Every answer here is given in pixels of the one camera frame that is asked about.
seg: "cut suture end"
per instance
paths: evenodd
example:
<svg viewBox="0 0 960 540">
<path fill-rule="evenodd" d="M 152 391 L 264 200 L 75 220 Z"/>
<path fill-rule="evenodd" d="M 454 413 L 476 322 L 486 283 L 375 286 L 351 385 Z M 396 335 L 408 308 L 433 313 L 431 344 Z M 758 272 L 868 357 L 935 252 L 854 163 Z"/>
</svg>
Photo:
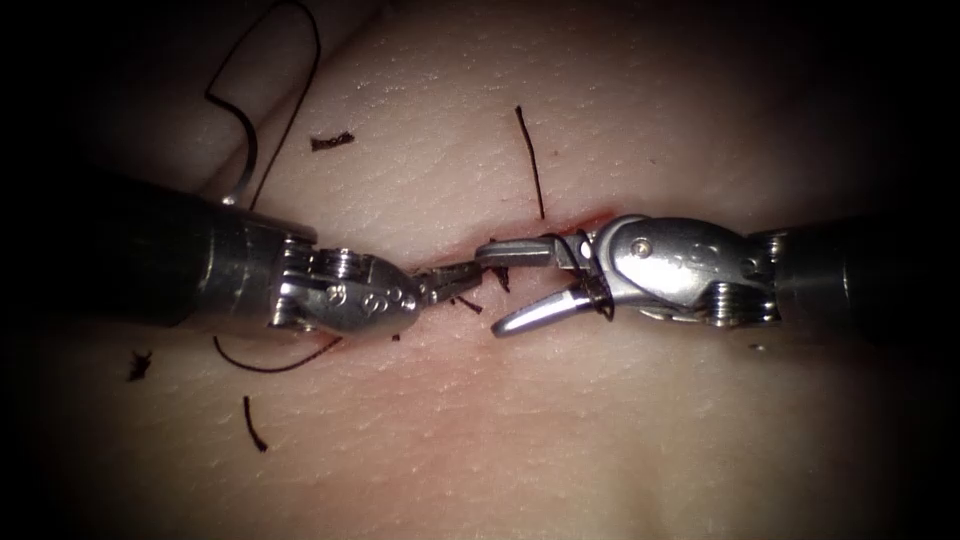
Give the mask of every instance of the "cut suture end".
<svg viewBox="0 0 960 540">
<path fill-rule="evenodd" d="M 473 310 L 473 312 L 476 313 L 477 315 L 483 313 L 483 308 L 482 308 L 481 306 L 478 306 L 477 304 L 474 304 L 473 302 L 467 300 L 466 298 L 464 298 L 464 297 L 462 297 L 462 296 L 457 296 L 456 299 L 457 299 L 461 304 L 463 304 L 463 305 L 467 306 L 468 308 L 470 308 L 471 310 Z"/>
<path fill-rule="evenodd" d="M 147 376 L 147 368 L 150 367 L 150 357 L 153 356 L 153 351 L 147 351 L 145 355 L 137 354 L 137 351 L 132 351 L 133 360 L 130 361 L 130 374 L 127 376 L 127 382 L 140 381 Z"/>
<path fill-rule="evenodd" d="M 527 143 L 527 152 L 530 154 L 530 166 L 533 167 L 533 183 L 537 187 L 537 205 L 540 207 L 540 219 L 547 219 L 546 212 L 543 209 L 543 191 L 540 189 L 540 169 L 537 167 L 537 154 L 533 151 L 533 141 L 530 139 L 530 132 L 527 131 L 527 123 L 523 120 L 523 109 L 517 105 L 513 112 L 517 113 L 520 131 L 523 132 L 523 140 Z"/>
<path fill-rule="evenodd" d="M 292 363 L 292 364 L 289 364 L 289 365 L 286 365 L 286 366 L 282 366 L 282 367 L 278 367 L 278 368 L 263 368 L 263 367 L 260 367 L 260 366 L 251 366 L 251 365 L 249 365 L 249 364 L 244 364 L 244 363 L 242 363 L 242 362 L 237 362 L 236 360 L 234 360 L 233 358 L 231 358 L 226 352 L 224 352 L 223 347 L 220 346 L 220 338 L 218 338 L 217 336 L 213 336 L 213 347 L 217 350 L 217 354 L 220 355 L 220 358 L 223 358 L 224 360 L 227 361 L 227 363 L 229 363 L 229 364 L 231 364 L 231 365 L 233 365 L 233 366 L 236 366 L 236 367 L 238 367 L 238 368 L 240 368 L 240 369 L 243 369 L 243 370 L 246 370 L 246 371 L 253 371 L 254 373 L 272 374 L 272 373 L 284 373 L 284 372 L 286 372 L 286 371 L 292 371 L 292 370 L 297 369 L 297 368 L 299 368 L 299 367 L 303 367 L 303 366 L 306 365 L 307 363 L 309 363 L 309 362 L 315 360 L 316 358 L 319 358 L 320 356 L 326 354 L 327 351 L 329 351 L 330 349 L 336 347 L 337 344 L 340 343 L 341 341 L 343 341 L 343 338 L 337 336 L 337 337 L 333 338 L 332 340 L 330 340 L 330 342 L 327 343 L 326 345 L 324 345 L 324 346 L 320 347 L 319 349 L 317 349 L 317 351 L 314 352 L 313 354 L 311 354 L 311 355 L 309 355 L 309 356 L 306 356 L 306 357 L 304 357 L 303 359 L 298 360 L 298 361 L 296 361 L 296 362 L 294 362 L 294 363 Z"/>
<path fill-rule="evenodd" d="M 344 131 L 340 135 L 330 139 L 310 137 L 310 149 L 314 152 L 317 150 L 330 150 L 331 148 L 336 148 L 344 144 L 350 144 L 355 140 L 357 140 L 357 138 L 354 137 L 349 131 Z"/>
<path fill-rule="evenodd" d="M 247 419 L 247 431 L 250 432 L 250 438 L 253 439 L 253 444 L 256 445 L 257 450 L 260 453 L 266 452 L 267 443 L 263 442 L 263 439 L 260 438 L 260 435 L 257 435 L 257 430 L 253 428 L 253 420 L 250 418 L 250 396 L 243 396 L 243 416 Z"/>
<path fill-rule="evenodd" d="M 503 290 L 509 293 L 510 269 L 505 266 L 494 266 L 490 268 L 490 271 L 493 272 L 493 275 L 497 276 L 497 281 L 500 282 L 500 286 L 503 287 Z"/>
</svg>

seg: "black suture thread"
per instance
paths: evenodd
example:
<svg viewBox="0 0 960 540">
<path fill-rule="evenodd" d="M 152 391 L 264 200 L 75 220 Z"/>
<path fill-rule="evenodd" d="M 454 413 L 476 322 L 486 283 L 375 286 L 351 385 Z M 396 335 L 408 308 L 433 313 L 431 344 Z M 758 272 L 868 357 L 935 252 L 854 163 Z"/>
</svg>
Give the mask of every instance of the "black suture thread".
<svg viewBox="0 0 960 540">
<path fill-rule="evenodd" d="M 253 419 L 250 418 L 250 396 L 243 396 L 243 416 L 247 419 L 247 431 L 250 432 L 250 438 L 253 439 L 253 444 L 257 446 L 257 450 L 262 454 L 267 451 L 267 443 L 263 442 L 263 439 L 260 438 L 260 435 L 257 435 L 257 430 L 253 429 Z"/>
<path fill-rule="evenodd" d="M 590 242 L 590 236 L 583 229 L 577 229 L 577 234 L 583 237 L 583 241 L 591 246 L 591 257 L 590 257 L 590 268 L 594 274 L 596 274 L 597 279 L 592 279 L 583 268 L 580 267 L 580 262 L 577 261 L 577 258 L 574 256 L 573 248 L 570 244 L 567 243 L 567 240 L 555 233 L 547 233 L 541 235 L 541 238 L 552 238 L 560 243 L 560 246 L 567 253 L 567 257 L 570 258 L 571 264 L 573 264 L 573 275 L 580 281 L 580 285 L 587 292 L 587 295 L 590 297 L 590 303 L 593 305 L 593 309 L 597 310 L 597 313 L 601 314 L 608 321 L 613 320 L 615 306 L 613 303 L 613 293 L 610 291 L 610 286 L 607 284 L 607 280 L 603 279 L 603 271 L 600 268 L 600 259 L 597 257 L 597 254 L 594 252 L 593 246 Z M 596 286 L 600 286 L 601 291 L 596 290 Z"/>
<path fill-rule="evenodd" d="M 313 354 L 305 357 L 305 358 L 302 359 L 302 360 L 298 360 L 298 361 L 296 361 L 296 362 L 294 362 L 294 363 L 292 363 L 292 364 L 290 364 L 290 365 L 282 366 L 282 367 L 278 367 L 278 368 L 262 368 L 262 367 L 259 367 L 259 366 L 251 366 L 251 365 L 248 365 L 248 364 L 242 364 L 242 363 L 240 363 L 240 362 L 237 362 L 237 361 L 234 360 L 233 358 L 230 358 L 229 356 L 227 356 L 227 353 L 223 352 L 223 348 L 220 347 L 220 340 L 217 338 L 217 336 L 213 336 L 213 346 L 217 349 L 217 352 L 220 353 L 220 357 L 221 357 L 221 358 L 223 358 L 224 360 L 226 360 L 226 361 L 229 362 L 230 364 L 232 364 L 232 365 L 234 365 L 234 366 L 236 366 L 236 367 L 238 367 L 238 368 L 240 368 L 240 369 L 244 369 L 244 370 L 247 370 L 247 371 L 253 371 L 254 373 L 266 373 L 266 374 L 283 373 L 283 372 L 285 372 L 285 371 L 293 371 L 294 369 L 297 369 L 298 367 L 302 367 L 302 366 L 305 365 L 307 362 L 310 362 L 311 360 L 317 358 L 318 356 L 320 356 L 320 355 L 324 354 L 325 352 L 329 351 L 330 349 L 334 348 L 334 347 L 337 345 L 337 343 L 340 343 L 341 341 L 343 341 L 343 338 L 342 338 L 342 337 L 335 337 L 335 338 L 333 338 L 333 339 L 330 341 L 330 343 L 327 343 L 327 344 L 324 345 L 323 347 L 320 347 L 319 349 L 317 349 L 317 351 L 316 351 L 315 353 L 313 353 Z"/>
<path fill-rule="evenodd" d="M 483 313 L 483 307 L 482 307 L 482 306 L 479 306 L 479 305 L 477 305 L 477 304 L 474 304 L 473 302 L 467 300 L 466 298 L 464 298 L 464 297 L 462 297 L 462 296 L 457 296 L 456 299 L 459 300 L 461 304 L 463 304 L 463 305 L 467 306 L 468 308 L 470 308 L 471 310 L 473 310 L 473 312 L 476 313 L 477 315 Z"/>
<path fill-rule="evenodd" d="M 310 8 L 295 0 L 280 0 L 279 2 L 275 3 L 273 7 L 284 3 L 289 3 L 294 7 L 300 8 L 300 10 L 303 11 L 303 13 L 307 16 L 307 19 L 310 21 L 310 26 L 313 30 L 314 44 L 313 64 L 310 66 L 310 73 L 307 74 L 307 82 L 304 83 L 303 90 L 300 92 L 300 96 L 297 98 L 297 104 L 294 105 L 293 112 L 290 113 L 290 120 L 287 121 L 287 125 L 283 129 L 283 135 L 280 136 L 280 141 L 277 143 L 277 148 L 273 151 L 273 155 L 270 156 L 270 161 L 267 162 L 267 168 L 263 170 L 263 177 L 260 179 L 260 184 L 257 186 L 257 191 L 253 194 L 253 200 L 250 201 L 251 211 L 253 211 L 253 208 L 257 205 L 257 201 L 260 200 L 260 192 L 263 191 L 263 185 L 267 182 L 267 175 L 269 175 L 270 170 L 273 169 L 273 164 L 276 163 L 277 156 L 280 155 L 280 150 L 283 149 L 283 144 L 287 141 L 287 136 L 290 135 L 290 130 L 293 129 L 293 121 L 296 120 L 297 115 L 300 114 L 300 107 L 303 106 L 303 100 L 307 99 L 307 92 L 310 91 L 310 86 L 313 84 L 313 78 L 317 74 L 317 67 L 320 65 L 320 29 L 317 28 L 316 17 L 313 16 Z"/>
<path fill-rule="evenodd" d="M 520 121 L 520 130 L 523 132 L 523 140 L 526 141 L 527 152 L 530 153 L 530 165 L 533 167 L 533 181 L 537 186 L 537 205 L 540 207 L 540 219 L 547 219 L 547 215 L 543 210 L 543 192 L 540 190 L 540 170 L 537 168 L 537 154 L 533 151 L 533 141 L 530 140 L 527 123 L 523 121 L 523 109 L 517 105 L 514 112 L 517 113 L 517 120 Z"/>
<path fill-rule="evenodd" d="M 500 286 L 503 287 L 503 290 L 507 293 L 510 292 L 510 272 L 509 268 L 506 266 L 491 266 L 490 271 L 493 272 L 493 275 L 497 276 L 497 281 L 500 282 Z"/>
<path fill-rule="evenodd" d="M 240 178 L 237 180 L 237 185 L 246 185 L 250 181 L 250 177 L 253 176 L 253 170 L 257 165 L 257 155 L 260 152 L 259 143 L 257 142 L 257 129 L 254 127 L 253 122 L 250 121 L 250 118 L 244 114 L 243 110 L 239 107 L 230 103 L 229 101 L 222 99 L 213 94 L 213 85 L 216 84 L 217 79 L 220 78 L 220 74 L 223 73 L 223 70 L 226 69 L 227 64 L 233 58 L 233 55 L 236 54 L 237 50 L 240 48 L 240 44 L 243 43 L 247 37 L 258 27 L 263 21 L 273 13 L 273 10 L 282 6 L 283 4 L 290 4 L 295 8 L 299 8 L 306 14 L 307 19 L 310 21 L 310 25 L 313 28 L 313 41 L 315 46 L 315 52 L 313 56 L 313 65 L 310 67 L 310 73 L 307 75 L 307 82 L 304 84 L 303 91 L 300 93 L 299 99 L 297 99 L 296 105 L 293 107 L 293 112 L 290 114 L 290 120 L 287 122 L 286 128 L 283 130 L 283 135 L 280 137 L 280 142 L 277 143 L 277 148 L 274 150 L 273 155 L 270 157 L 270 161 L 267 162 L 267 167 L 263 171 L 263 177 L 260 179 L 260 184 L 257 185 L 257 190 L 253 194 L 253 200 L 250 202 L 250 210 L 253 210 L 257 205 L 257 201 L 260 199 L 260 192 L 263 191 L 263 185 L 267 181 L 267 175 L 270 174 L 270 170 L 273 169 L 273 164 L 277 160 L 277 156 L 280 154 L 280 150 L 283 149 L 283 144 L 287 140 L 287 135 L 290 134 L 290 129 L 293 127 L 293 121 L 296 119 L 297 114 L 300 112 L 300 107 L 303 105 L 303 100 L 307 97 L 307 92 L 310 90 L 310 85 L 313 84 L 313 78 L 317 73 L 317 66 L 320 63 L 320 30 L 317 28 L 317 20 L 314 18 L 313 13 L 310 12 L 310 9 L 305 6 L 303 3 L 296 0 L 278 0 L 270 5 L 255 21 L 251 24 L 247 30 L 240 35 L 240 37 L 233 43 L 233 46 L 230 47 L 230 51 L 227 52 L 226 57 L 224 57 L 223 62 L 220 63 L 220 67 L 217 68 L 217 71 L 214 72 L 213 77 L 210 79 L 210 83 L 207 85 L 206 89 L 203 91 L 203 97 L 207 101 L 213 103 L 214 105 L 230 112 L 243 125 L 243 131 L 246 133 L 247 137 L 247 159 L 246 163 L 243 166 L 243 172 L 240 173 Z"/>
<path fill-rule="evenodd" d="M 127 382 L 140 381 L 147 376 L 147 368 L 150 367 L 150 357 L 153 356 L 153 351 L 147 351 L 145 355 L 137 354 L 137 351 L 131 351 L 133 353 L 133 360 L 130 361 L 130 374 L 127 375 Z"/>
<path fill-rule="evenodd" d="M 353 141 L 357 140 L 349 131 L 344 131 L 336 137 L 331 137 L 329 139 L 320 139 L 317 137 L 310 137 L 310 150 L 316 152 L 318 150 L 330 150 L 331 148 L 336 148 L 344 144 L 350 144 Z"/>
</svg>

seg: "black shaft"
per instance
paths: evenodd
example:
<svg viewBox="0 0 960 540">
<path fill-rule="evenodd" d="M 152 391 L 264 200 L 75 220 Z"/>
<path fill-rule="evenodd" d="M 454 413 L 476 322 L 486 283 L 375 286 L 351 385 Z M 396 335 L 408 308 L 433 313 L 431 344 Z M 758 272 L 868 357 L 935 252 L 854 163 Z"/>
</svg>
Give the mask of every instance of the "black shaft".
<svg viewBox="0 0 960 540">
<path fill-rule="evenodd" d="M 284 242 L 312 243 L 312 230 L 94 168 L 78 174 L 81 189 L 53 216 L 67 240 L 62 266 L 46 268 L 52 311 L 244 335 L 268 329 Z"/>
<path fill-rule="evenodd" d="M 881 345 L 924 339 L 930 321 L 914 291 L 935 276 L 924 270 L 922 222 L 868 216 L 783 232 L 774 282 L 784 328 Z"/>
</svg>

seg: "metal tip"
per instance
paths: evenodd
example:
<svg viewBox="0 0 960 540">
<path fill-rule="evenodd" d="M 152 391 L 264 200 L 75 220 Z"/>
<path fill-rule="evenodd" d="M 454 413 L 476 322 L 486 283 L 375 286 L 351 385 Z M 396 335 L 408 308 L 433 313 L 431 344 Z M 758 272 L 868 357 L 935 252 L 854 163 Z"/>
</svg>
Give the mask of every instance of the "metal tip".
<svg viewBox="0 0 960 540">
<path fill-rule="evenodd" d="M 553 240 L 518 238 L 480 246 L 473 260 L 483 267 L 550 266 L 554 260 Z"/>
<path fill-rule="evenodd" d="M 570 250 L 563 249 L 563 242 Z M 584 248 L 582 236 L 516 238 L 490 242 L 477 248 L 473 260 L 484 268 L 518 266 L 586 268 L 590 265 L 589 244 Z"/>
<path fill-rule="evenodd" d="M 507 315 L 494 323 L 491 330 L 498 338 L 515 336 L 592 309 L 589 296 L 579 286 L 573 286 Z"/>
</svg>

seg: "skin surface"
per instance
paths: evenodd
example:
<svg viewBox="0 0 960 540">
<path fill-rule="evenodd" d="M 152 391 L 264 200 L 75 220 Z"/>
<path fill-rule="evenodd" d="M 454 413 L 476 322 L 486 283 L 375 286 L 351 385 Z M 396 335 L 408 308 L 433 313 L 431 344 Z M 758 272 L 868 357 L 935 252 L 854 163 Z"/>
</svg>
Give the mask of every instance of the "skin surface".
<svg viewBox="0 0 960 540">
<path fill-rule="evenodd" d="M 201 92 L 262 7 L 171 12 L 124 60 L 104 61 L 71 106 L 86 154 L 224 194 L 243 132 Z M 327 28 L 350 11 L 313 7 Z M 303 20 L 278 17 L 221 87 L 258 124 L 255 179 L 312 54 Z M 190 24 L 176 33 L 180 20 Z M 878 208 L 903 189 L 891 180 L 894 98 L 871 84 L 874 64 L 811 32 L 759 7 L 395 4 L 349 40 L 324 34 L 339 48 L 257 211 L 412 269 L 599 215 L 746 233 Z M 149 84 L 130 76 L 144 51 Z M 343 131 L 356 141 L 310 151 L 310 136 Z M 4 379 L 22 381 L 11 395 L 23 453 L 45 463 L 37 491 L 104 536 L 848 538 L 901 526 L 910 487 L 896 418 L 935 377 L 905 375 L 896 354 L 867 345 L 625 309 L 613 324 L 583 315 L 491 336 L 499 317 L 567 280 L 518 269 L 507 295 L 488 275 L 466 295 L 480 315 L 441 305 L 399 342 L 345 342 L 282 375 L 228 365 L 207 335 L 84 323 L 55 340 L 19 336 L 14 351 L 30 361 L 6 364 Z M 758 339 L 763 352 L 747 347 Z M 279 366 L 319 344 L 223 345 Z M 153 351 L 134 383 L 131 350 Z M 266 453 L 247 433 L 244 395 Z"/>
</svg>

